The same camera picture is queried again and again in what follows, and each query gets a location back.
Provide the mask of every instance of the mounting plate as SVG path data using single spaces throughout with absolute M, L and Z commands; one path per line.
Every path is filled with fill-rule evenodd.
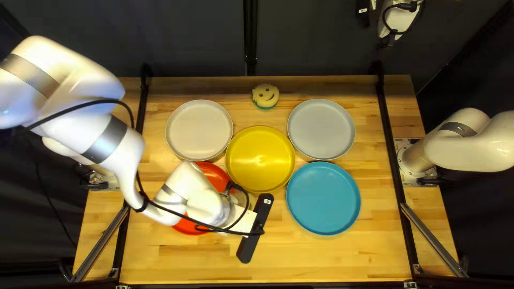
M 396 148 L 397 156 L 401 156 L 403 151 L 410 147 L 411 145 L 415 144 L 420 138 L 395 138 L 394 139 L 394 145 Z M 417 178 L 423 177 L 426 179 L 436 179 L 437 178 L 437 171 L 435 168 L 432 168 L 424 173 L 421 174 L 412 174 L 411 172 L 405 172 L 401 169 L 401 163 L 398 163 L 398 166 L 400 167 L 400 176 L 401 176 L 401 183 L 404 187 L 437 187 L 437 185 L 419 185 L 417 183 Z

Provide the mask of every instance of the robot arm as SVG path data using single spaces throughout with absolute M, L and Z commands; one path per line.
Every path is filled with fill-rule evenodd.
M 119 80 L 104 67 L 44 37 L 22 41 L 0 68 L 0 86 L 6 87 L 0 91 L 0 128 L 28 126 L 78 104 L 106 98 L 119 100 L 125 93 Z M 144 140 L 111 115 L 114 106 L 104 103 L 84 107 L 34 130 L 53 151 L 112 171 L 127 203 L 139 209 L 145 202 L 136 190 L 135 176 Z M 170 175 L 154 202 L 220 227 L 232 224 L 243 211 L 221 197 L 201 169 L 187 161 Z M 152 204 L 147 204 L 142 214 L 168 226 L 180 220 Z M 247 211 L 233 228 L 249 232 L 255 215 Z
M 409 147 L 400 167 L 413 174 L 435 165 L 452 170 L 498 172 L 514 166 L 514 111 L 492 119 L 480 110 L 457 111 Z
M 457 113 L 473 114 L 469 110 L 473 109 Z M 446 121 L 425 142 L 428 158 L 440 167 L 461 171 L 498 172 L 514 166 L 514 111 L 483 119 Z

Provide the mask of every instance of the metal frame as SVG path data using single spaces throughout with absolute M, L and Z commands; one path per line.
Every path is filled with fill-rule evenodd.
M 470 284 L 473 284 L 473 288 L 503 288 L 505 286 L 514 287 L 514 282 L 510 281 L 498 281 L 498 280 L 487 280 L 487 279 L 471 279 L 471 278 L 459 278 L 467 277 L 467 274 L 462 270 L 460 265 L 453 260 L 451 255 L 441 245 L 441 243 L 435 238 L 430 230 L 423 224 L 423 222 L 416 216 L 416 214 L 407 206 L 405 195 L 403 191 L 403 185 L 401 182 L 398 163 L 396 162 L 396 150 L 394 147 L 394 138 L 392 135 L 391 124 L 389 121 L 389 113 L 386 104 L 386 98 L 383 90 L 384 85 L 384 73 L 380 62 L 374 63 L 373 67 L 378 75 L 378 81 L 376 84 L 376 92 L 378 98 L 378 105 L 382 118 L 382 126 L 385 135 L 385 143 L 388 150 L 389 162 L 392 171 L 393 183 L 396 192 L 396 199 L 398 202 L 398 213 L 400 214 L 400 222 L 402 225 L 403 236 L 406 243 L 407 257 L 413 281 L 408 282 L 333 282 L 333 283 L 265 283 L 265 284 L 254 284 L 254 283 L 227 283 L 227 284 L 135 284 L 128 285 L 130 288 L 141 288 L 141 289 L 157 289 L 157 288 L 198 288 L 198 287 L 233 287 L 233 288 L 257 288 L 257 287 L 279 287 L 279 288 L 299 288 L 299 287 L 338 287 L 338 288 L 417 288 L 419 286 L 432 287 L 432 288 L 472 288 Z M 148 93 L 148 87 L 142 89 L 142 94 Z M 144 101 L 146 105 L 146 96 L 141 97 L 141 101 Z M 138 115 L 138 121 L 144 119 L 144 114 Z M 79 267 L 76 274 L 72 277 L 71 282 L 80 282 L 84 279 L 98 256 L 102 252 L 103 248 L 114 234 L 116 229 L 123 223 L 128 222 L 129 206 L 124 205 L 121 211 L 116 215 L 113 222 L 109 225 L 108 229 L 104 232 L 98 243 L 95 245 L 93 250 L 89 253 L 84 263 Z M 416 247 L 414 244 L 414 237 L 412 233 L 411 222 L 419 229 L 422 235 L 434 248 L 436 253 L 439 254 L 444 263 L 452 270 L 458 277 L 441 277 L 441 276 L 430 276 L 423 274 L 423 269 L 418 264 Z M 126 228 L 120 227 L 118 234 L 118 243 L 116 246 L 115 259 L 113 262 L 113 270 L 109 274 L 107 280 L 116 280 L 116 284 L 119 284 L 119 276 L 123 258 L 124 243 L 126 238 Z
M 257 38 L 257 9 L 258 0 L 245 0 L 244 1 L 244 32 L 245 32 L 245 61 L 246 61 L 246 75 L 255 75 L 256 66 L 256 38 Z M 336 283 L 265 283 L 265 284 L 253 284 L 253 283 L 240 283 L 240 284 L 136 284 L 126 285 L 123 287 L 129 288 L 141 288 L 141 289 L 157 289 L 157 288 L 198 288 L 198 287 L 234 287 L 234 288 L 257 288 L 257 287 L 277 287 L 277 288 L 311 288 L 311 287 L 339 287 L 339 288 L 466 288 L 466 289 L 490 289 L 490 288 L 513 288 L 514 282 L 504 280 L 490 280 L 490 279 L 476 279 L 476 278 L 462 278 L 467 277 L 466 272 L 462 270 L 460 265 L 450 256 L 446 249 L 441 245 L 437 238 L 430 232 L 430 230 L 423 224 L 423 222 L 416 216 L 416 214 L 407 206 L 405 193 L 403 191 L 403 185 L 399 173 L 399 166 L 397 163 L 396 150 L 394 146 L 394 138 L 391 129 L 391 123 L 389 120 L 389 112 L 386 104 L 386 97 L 384 93 L 384 71 L 382 64 L 377 61 L 374 62 L 371 68 L 374 74 L 377 74 L 378 81 L 375 86 L 376 94 L 378 99 L 378 105 L 380 109 L 380 116 L 382 120 L 382 128 L 385 136 L 385 143 L 388 151 L 389 163 L 392 171 L 392 178 L 394 189 L 396 193 L 396 199 L 398 203 L 398 213 L 400 215 L 400 222 L 403 231 L 403 237 L 405 240 L 407 257 L 409 264 L 412 281 L 406 282 L 336 282 Z M 137 126 L 142 131 L 144 121 L 144 113 L 146 106 L 146 97 L 148 95 L 148 84 L 146 77 L 141 78 L 141 99 L 138 112 L 138 123 Z M 126 217 L 122 218 L 123 225 L 120 227 L 118 234 L 118 243 L 116 246 L 115 260 L 113 263 L 113 270 L 116 272 L 110 274 L 109 277 L 113 280 L 116 279 L 116 283 L 119 284 L 119 270 L 121 270 L 123 251 L 126 238 L 126 225 L 128 224 L 128 213 Z M 411 222 L 419 229 L 421 234 L 427 239 L 432 248 L 438 253 L 444 263 L 452 270 L 454 274 L 459 277 L 442 277 L 424 274 L 423 269 L 419 266 L 416 246 L 414 243 L 414 237 L 412 233 Z M 104 234 L 114 233 L 116 230 L 117 222 L 116 218 L 109 226 L 108 230 Z M 101 253 L 101 250 L 95 250 L 90 253 L 95 255 L 96 258 Z

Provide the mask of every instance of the black cable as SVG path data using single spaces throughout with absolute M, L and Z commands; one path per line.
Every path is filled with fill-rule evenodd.
M 35 175 L 38 178 L 38 182 L 40 183 L 41 191 L 43 191 L 43 194 L 45 195 L 46 199 L 48 200 L 48 203 L 50 204 L 50 207 L 52 207 L 52 210 L 55 213 L 55 215 L 56 215 L 57 219 L 59 220 L 59 222 L 61 223 L 61 226 L 63 227 L 64 232 L 68 236 L 69 241 L 73 244 L 73 247 L 75 247 L 75 250 L 76 250 L 77 249 L 77 244 L 71 238 L 71 235 L 68 232 L 68 228 L 66 228 L 66 225 L 64 225 L 64 222 L 61 219 L 61 216 L 57 212 L 56 207 L 53 205 L 53 202 L 52 202 L 50 196 L 48 195 L 48 192 L 45 189 L 45 186 L 43 184 L 43 179 L 41 178 L 41 174 L 40 174 L 40 170 L 39 170 L 39 163 L 34 161 L 34 165 L 35 165 Z
M 28 136 L 24 135 L 24 137 L 25 137 L 26 142 L 35 150 L 35 146 L 31 143 L 31 141 L 28 138 Z M 39 170 L 39 163 L 36 161 L 36 158 L 34 157 L 34 155 L 32 153 L 29 153 L 29 156 L 32 159 L 32 162 L 34 162 L 35 175 L 36 175 L 36 178 L 38 179 L 39 187 L 41 188 L 41 191 L 42 191 L 43 195 L 45 195 L 45 198 L 47 199 L 50 207 L 52 208 L 53 213 L 56 215 L 57 220 L 59 220 L 59 223 L 61 223 L 61 226 L 62 226 L 64 232 L 66 233 L 66 236 L 68 237 L 68 240 L 73 245 L 75 250 L 77 250 L 77 244 L 75 243 L 75 241 L 73 241 L 73 238 L 71 237 L 70 233 L 68 232 L 68 228 L 66 227 L 66 225 L 63 222 L 63 220 L 61 219 L 61 216 L 57 212 L 56 207 L 53 205 L 53 202 L 52 202 L 52 199 L 50 198 L 50 195 L 48 194 L 48 192 L 45 189 L 45 185 L 43 183 L 43 178 L 41 178 L 41 173 L 40 173 L 40 170 Z
M 88 106 L 92 106 L 92 105 L 96 105 L 96 104 L 101 104 L 101 103 L 115 103 L 115 104 L 119 104 L 119 105 L 123 106 L 127 110 L 128 114 L 130 115 L 131 126 L 132 126 L 132 128 L 134 128 L 134 115 L 132 114 L 132 110 L 130 109 L 130 107 L 126 103 L 124 103 L 124 102 L 122 102 L 120 100 L 114 100 L 114 99 L 101 99 L 101 100 L 94 100 L 94 101 L 82 103 L 82 104 L 79 104 L 79 105 L 72 106 L 72 107 L 70 107 L 68 109 L 62 110 L 62 111 L 60 111 L 58 113 L 55 113 L 53 115 L 50 115 L 48 117 L 45 117 L 45 118 L 35 122 L 34 124 L 28 126 L 27 129 L 28 130 L 32 130 L 32 129 L 34 129 L 34 128 L 36 128 L 36 127 L 38 127 L 38 126 L 40 126 L 40 125 L 42 125 L 42 124 L 44 124 L 44 123 L 46 123 L 48 121 L 51 121 L 51 120 L 53 120 L 55 118 L 58 118 L 58 117 L 60 117 L 62 115 L 70 113 L 72 111 L 76 111 L 76 110 L 82 109 L 84 107 L 88 107 Z M 245 232 L 238 232 L 238 231 L 232 231 L 232 230 L 228 230 L 228 229 L 224 229 L 224 228 L 219 228 L 219 227 L 216 227 L 216 226 L 212 226 L 212 225 L 200 222 L 198 220 L 195 220 L 193 218 L 190 218 L 190 217 L 188 217 L 186 215 L 183 215 L 181 213 L 175 212 L 175 211 L 170 210 L 168 208 L 162 207 L 161 205 L 159 205 L 159 204 L 155 203 L 154 201 L 150 200 L 148 198 L 147 194 L 144 192 L 143 186 L 141 184 L 141 179 L 139 177 L 139 172 L 136 172 L 136 181 L 137 181 L 137 184 L 138 184 L 139 189 L 140 189 L 139 193 L 143 196 L 143 202 L 144 202 L 143 206 L 146 206 L 147 203 L 148 204 L 152 204 L 156 208 L 159 208 L 159 209 L 161 209 L 163 211 L 166 211 L 168 213 L 177 215 L 177 216 L 179 216 L 179 217 L 181 217 L 183 219 L 186 219 L 188 221 L 194 222 L 194 223 L 196 223 L 198 225 L 201 225 L 201 226 L 213 229 L 216 232 L 225 232 L 225 233 L 230 233 L 230 234 L 235 234 L 235 235 L 240 235 L 240 236 L 259 236 L 259 235 L 264 234 L 264 231 L 245 233 Z
M 120 101 L 120 100 L 116 100 L 116 99 L 100 99 L 100 100 L 94 100 L 94 101 L 82 103 L 82 104 L 79 104 L 79 105 L 75 105 L 75 106 L 72 106 L 72 107 L 70 107 L 68 109 L 62 110 L 62 111 L 60 111 L 58 113 L 52 114 L 51 116 L 45 117 L 42 120 L 39 120 L 39 121 L 29 125 L 27 127 L 27 129 L 28 130 L 32 130 L 32 129 L 37 128 L 40 125 L 42 125 L 42 124 L 44 124 L 44 123 L 46 123 L 48 121 L 51 121 L 51 120 L 53 120 L 55 118 L 58 118 L 58 117 L 60 117 L 62 115 L 70 113 L 72 111 L 76 111 L 76 110 L 82 109 L 84 107 L 88 107 L 88 106 L 92 106 L 92 105 L 96 105 L 96 104 L 102 104 L 102 103 L 115 103 L 115 104 L 119 104 L 119 105 L 123 106 L 124 108 L 126 108 L 128 113 L 130 114 L 130 121 L 131 121 L 132 128 L 134 128 L 134 115 L 132 114 L 132 111 L 131 111 L 130 107 L 126 103 L 124 103 L 123 101 Z
M 141 179 L 139 178 L 139 173 L 136 173 L 136 181 L 137 181 L 137 183 L 138 183 L 138 185 L 139 185 L 139 188 L 141 188 L 141 189 L 142 189 Z M 145 202 L 148 202 L 149 204 L 153 205 L 153 206 L 154 206 L 154 207 L 156 207 L 156 208 L 159 208 L 159 209 L 161 209 L 161 210 L 163 210 L 163 211 L 166 211 L 166 212 L 168 212 L 168 213 L 171 213 L 171 214 L 174 214 L 174 215 L 176 215 L 176 216 L 179 216 L 179 217 L 181 217 L 181 218 L 183 218 L 183 219 L 186 219 L 186 220 L 188 220 L 188 221 L 191 221 L 191 222 L 193 222 L 193 223 L 196 223 L 197 225 L 204 226 L 204 227 L 207 227 L 207 228 L 209 228 L 209 229 L 212 229 L 212 231 L 207 231 L 207 232 L 225 232 L 225 233 L 234 234 L 234 235 L 239 235 L 239 236 L 260 236 L 260 235 L 264 234 L 264 231 L 263 231 L 263 230 L 262 230 L 262 231 L 260 231 L 260 232 L 250 232 L 250 233 L 245 233 L 245 232 L 232 231 L 232 230 L 229 230 L 229 229 L 224 229 L 224 228 L 219 228 L 219 227 L 216 227 L 216 226 L 212 226 L 212 225 L 209 225 L 209 224 L 206 224 L 206 223 L 200 222 L 200 221 L 198 221 L 198 220 L 195 220 L 195 219 L 193 219 L 193 218 L 190 218 L 189 216 L 183 215 L 183 214 L 181 214 L 181 213 L 179 213 L 179 212 L 175 212 L 175 211 L 173 211 L 173 210 L 170 210 L 170 209 L 168 209 L 168 208 L 166 208 L 166 207 L 163 207 L 163 206 L 159 205 L 158 203 L 156 203 L 156 202 L 154 202 L 154 201 L 150 200 L 150 199 L 147 197 L 146 193 L 145 193 L 143 190 L 141 190 L 139 193 L 140 193 L 141 195 L 143 195 L 143 199 L 144 199 L 144 201 L 145 201 Z
M 229 194 L 229 193 L 230 193 L 230 190 L 232 189 L 232 187 L 236 187 L 236 186 L 237 186 L 237 185 L 236 185 L 234 182 L 230 181 L 230 182 L 227 184 L 227 189 L 225 190 L 225 192 L 226 192 L 227 194 Z M 242 191 L 242 192 L 245 194 L 245 196 L 246 196 L 246 205 L 245 205 L 245 209 L 243 210 L 243 212 L 241 213 L 241 215 L 239 216 L 239 218 L 237 218 L 237 220 L 235 220 L 235 222 L 234 222 L 234 223 L 232 223 L 232 225 L 230 225 L 230 226 L 228 226 L 228 227 L 224 228 L 225 230 L 229 230 L 229 229 L 231 229 L 232 227 L 234 227 L 237 223 L 239 223 L 239 221 L 241 221 L 241 219 L 245 216 L 246 211 L 248 211 L 248 207 L 250 207 L 250 196 L 248 196 L 248 193 L 246 192 L 246 190 L 244 190 L 242 187 L 239 187 L 239 186 L 237 186 L 237 188 L 236 188 L 236 189 L 237 189 L 237 190 L 239 190 L 239 191 Z M 198 227 L 198 225 L 196 225 L 196 226 L 195 226 L 195 229 L 196 229 L 197 231 L 201 231 L 201 232 L 212 232 L 212 233 L 218 233 L 218 232 L 219 232 L 219 231 L 217 231 L 217 230 L 205 230 L 205 229 L 200 229 L 200 228 Z
M 409 32 L 409 31 L 411 31 L 412 27 L 414 27 L 419 22 L 419 19 L 421 17 L 421 11 L 424 9 L 424 7 L 422 7 L 422 5 L 423 6 L 425 5 L 424 4 L 425 1 L 426 0 L 423 0 L 420 3 L 418 3 L 417 1 L 411 1 L 410 3 L 398 3 L 398 4 L 393 4 L 393 5 L 387 6 L 384 9 L 384 11 L 382 12 L 382 22 L 384 23 L 384 26 L 389 30 L 389 33 L 392 33 L 392 34 L 405 34 L 405 33 Z M 411 25 L 409 25 L 409 27 L 405 31 L 398 31 L 396 29 L 391 28 L 389 26 L 389 24 L 387 24 L 386 14 L 387 14 L 387 12 L 389 10 L 391 10 L 393 8 L 397 8 L 397 9 L 402 9 L 402 10 L 409 10 L 410 12 L 416 12 L 418 5 L 419 5 L 420 11 L 416 15 L 415 19 L 412 21 Z

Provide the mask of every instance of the wooden table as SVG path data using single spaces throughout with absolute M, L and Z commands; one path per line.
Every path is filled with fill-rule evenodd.
M 137 103 L 139 79 L 122 79 L 126 100 Z M 251 89 L 276 85 L 278 105 L 260 110 L 250 101 Z M 209 99 L 227 109 L 234 134 L 254 125 L 274 127 L 287 135 L 287 117 L 300 102 L 326 98 L 352 116 L 356 138 L 352 148 L 332 161 L 359 186 L 362 206 L 357 222 L 334 237 L 318 237 L 302 229 L 285 203 L 285 190 L 274 193 L 263 235 L 252 261 L 235 256 L 241 237 L 177 233 L 170 227 L 131 212 L 120 282 L 127 284 L 260 283 L 401 281 L 411 278 L 380 112 L 374 76 L 154 78 L 146 108 L 143 137 L 146 149 L 139 166 L 145 191 L 153 197 L 179 164 L 164 139 L 171 112 L 184 102 Z M 385 93 L 395 137 L 423 137 L 409 76 L 386 76 Z M 121 110 L 116 115 L 126 113 Z M 309 161 L 297 151 L 296 168 Z M 213 162 L 225 169 L 224 155 Z M 439 188 L 406 188 L 411 208 L 456 257 Z M 120 209 L 120 192 L 90 192 L 75 258 L 77 269 Z M 414 228 L 419 263 L 424 270 L 449 275 L 442 261 Z M 111 266 L 113 238 L 87 279 L 104 278 Z

